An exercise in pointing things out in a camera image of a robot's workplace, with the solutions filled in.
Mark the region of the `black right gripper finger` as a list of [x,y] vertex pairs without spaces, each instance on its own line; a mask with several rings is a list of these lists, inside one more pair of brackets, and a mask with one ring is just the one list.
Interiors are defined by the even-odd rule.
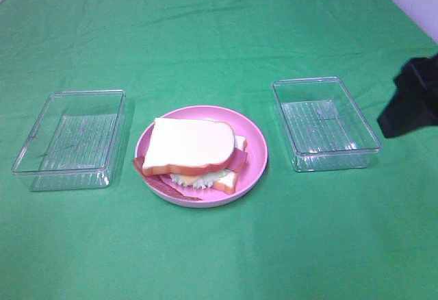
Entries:
[[437,56],[412,58],[394,78],[395,93],[377,118],[385,138],[437,125]]

